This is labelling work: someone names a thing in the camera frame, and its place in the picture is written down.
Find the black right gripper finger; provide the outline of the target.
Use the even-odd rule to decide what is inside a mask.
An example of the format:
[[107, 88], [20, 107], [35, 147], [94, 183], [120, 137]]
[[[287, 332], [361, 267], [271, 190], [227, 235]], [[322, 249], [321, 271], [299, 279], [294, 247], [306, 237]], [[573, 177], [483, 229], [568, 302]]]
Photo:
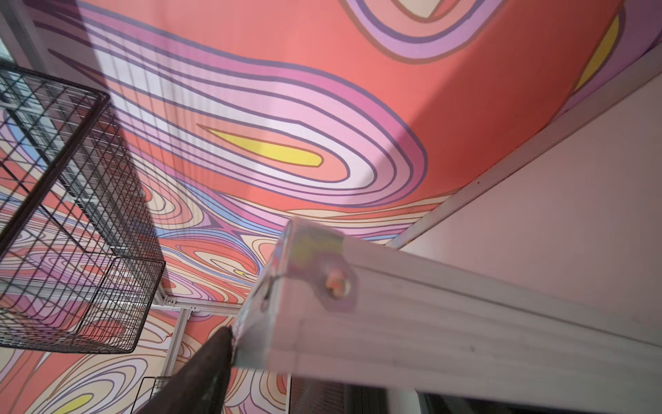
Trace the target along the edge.
[[233, 331], [222, 327], [139, 412], [222, 413], [231, 378], [232, 357]]

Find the silver poker set case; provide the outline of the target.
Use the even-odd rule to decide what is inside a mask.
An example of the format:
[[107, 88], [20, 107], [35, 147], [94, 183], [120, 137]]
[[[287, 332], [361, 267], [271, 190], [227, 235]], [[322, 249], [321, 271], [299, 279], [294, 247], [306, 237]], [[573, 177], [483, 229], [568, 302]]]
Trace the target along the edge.
[[235, 330], [239, 367], [660, 412], [660, 78], [402, 250], [292, 222]]

